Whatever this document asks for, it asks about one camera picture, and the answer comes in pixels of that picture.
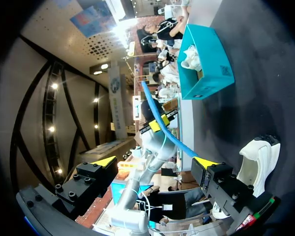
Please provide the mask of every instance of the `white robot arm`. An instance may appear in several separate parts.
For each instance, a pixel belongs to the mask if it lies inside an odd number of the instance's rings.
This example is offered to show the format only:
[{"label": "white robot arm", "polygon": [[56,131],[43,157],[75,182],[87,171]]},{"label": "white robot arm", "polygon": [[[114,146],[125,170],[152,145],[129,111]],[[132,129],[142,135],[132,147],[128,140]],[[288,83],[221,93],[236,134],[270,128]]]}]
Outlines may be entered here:
[{"label": "white robot arm", "polygon": [[142,134],[142,141],[144,147],[154,154],[147,159],[144,170],[134,170],[130,173],[121,198],[110,213],[112,225],[131,230],[133,236],[149,235],[147,214],[144,211],[133,210],[140,184],[149,184],[153,175],[177,151],[175,144],[167,139],[162,131],[145,132]]}]

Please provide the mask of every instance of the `woman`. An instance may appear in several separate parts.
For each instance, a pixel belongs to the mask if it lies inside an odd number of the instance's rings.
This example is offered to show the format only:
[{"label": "woman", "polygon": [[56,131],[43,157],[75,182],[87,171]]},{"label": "woman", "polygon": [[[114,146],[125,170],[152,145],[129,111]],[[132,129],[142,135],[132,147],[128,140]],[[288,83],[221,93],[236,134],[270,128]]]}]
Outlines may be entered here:
[{"label": "woman", "polygon": [[182,1],[182,16],[178,16],[177,20],[169,18],[159,25],[146,25],[142,29],[143,33],[146,35],[156,33],[157,37],[162,40],[182,39],[189,17],[189,8],[187,9],[188,4],[189,0]]}]

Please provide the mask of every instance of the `sign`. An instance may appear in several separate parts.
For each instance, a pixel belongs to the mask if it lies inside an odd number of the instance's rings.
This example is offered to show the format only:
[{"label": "sign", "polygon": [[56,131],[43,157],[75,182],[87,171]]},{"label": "sign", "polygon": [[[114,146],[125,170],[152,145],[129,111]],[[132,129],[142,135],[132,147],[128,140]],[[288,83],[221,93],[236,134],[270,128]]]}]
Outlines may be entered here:
[{"label": "sign", "polygon": [[128,56],[129,57],[133,57],[134,56],[135,45],[136,45],[136,42],[135,41],[132,41],[132,42],[129,43],[129,52],[128,52]]},{"label": "sign", "polygon": [[141,120],[141,96],[132,97],[133,120]]},{"label": "sign", "polygon": [[119,66],[109,68],[108,74],[109,100],[110,107],[112,109],[116,137],[117,139],[125,139],[128,135],[123,114]]},{"label": "sign", "polygon": [[81,11],[70,21],[85,37],[111,31],[117,26],[105,1],[95,2],[93,6]]}]

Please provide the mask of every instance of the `black shirt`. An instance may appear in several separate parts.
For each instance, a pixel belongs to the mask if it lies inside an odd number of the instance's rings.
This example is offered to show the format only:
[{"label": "black shirt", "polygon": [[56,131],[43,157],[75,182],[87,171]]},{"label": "black shirt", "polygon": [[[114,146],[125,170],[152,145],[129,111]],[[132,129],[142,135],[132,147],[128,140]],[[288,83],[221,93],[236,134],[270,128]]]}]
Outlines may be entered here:
[{"label": "black shirt", "polygon": [[172,22],[175,24],[173,25],[173,27],[166,27],[166,23],[163,23],[163,24],[160,23],[161,28],[159,29],[159,31],[161,30],[161,32],[157,33],[157,37],[162,40],[182,39],[183,34],[180,32],[178,32],[174,37],[171,37],[169,35],[170,31],[176,26],[176,24],[177,24],[176,21],[173,18],[168,18],[165,21]]},{"label": "black shirt", "polygon": [[[158,194],[159,191],[152,192],[148,196],[149,203],[151,205],[149,220],[155,223],[159,223],[164,216],[167,216],[173,220],[181,220],[186,218],[186,201],[183,193],[170,193],[170,194]],[[146,203],[146,199],[142,198],[141,201]],[[163,204],[173,205],[173,210],[163,210],[161,207]],[[144,210],[144,204],[139,204],[139,209]],[[146,203],[146,213],[148,213],[148,205]]]},{"label": "black shirt", "polygon": [[[164,110],[162,108],[162,105],[156,100],[154,99],[154,102],[156,104],[156,107],[158,109],[158,112],[160,113],[160,115],[164,114]],[[151,108],[149,107],[148,101],[145,100],[142,104],[141,104],[141,111],[142,111],[142,115],[144,116],[144,118],[146,119],[146,122],[151,122],[153,120],[155,120],[154,115],[151,111]]]}]

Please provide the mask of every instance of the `teal box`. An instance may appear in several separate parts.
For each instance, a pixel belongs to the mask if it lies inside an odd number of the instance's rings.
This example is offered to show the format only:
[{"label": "teal box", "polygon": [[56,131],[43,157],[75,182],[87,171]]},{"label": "teal box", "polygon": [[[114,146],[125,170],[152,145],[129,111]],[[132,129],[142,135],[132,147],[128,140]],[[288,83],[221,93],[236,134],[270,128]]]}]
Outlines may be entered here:
[{"label": "teal box", "polygon": [[[202,78],[195,70],[185,69],[181,62],[186,51],[195,45],[202,65]],[[188,24],[177,59],[182,99],[202,100],[234,83],[230,62],[221,41],[212,28]]]}]

